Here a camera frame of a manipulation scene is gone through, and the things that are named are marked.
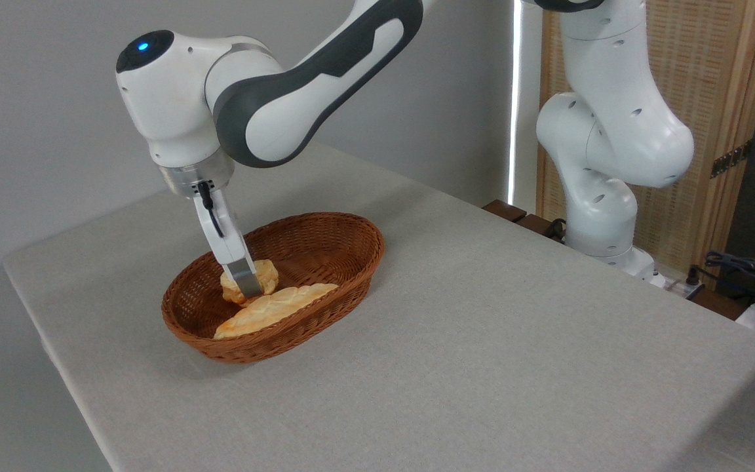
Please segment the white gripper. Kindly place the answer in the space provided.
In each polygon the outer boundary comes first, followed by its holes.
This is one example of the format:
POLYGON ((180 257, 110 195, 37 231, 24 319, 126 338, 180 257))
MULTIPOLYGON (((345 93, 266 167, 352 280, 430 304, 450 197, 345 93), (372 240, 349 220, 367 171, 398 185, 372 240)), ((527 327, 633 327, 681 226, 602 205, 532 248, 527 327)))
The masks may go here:
POLYGON ((214 257, 235 281, 245 298, 263 295, 248 247, 236 225, 233 212, 222 190, 212 190, 193 197, 201 227, 214 257))

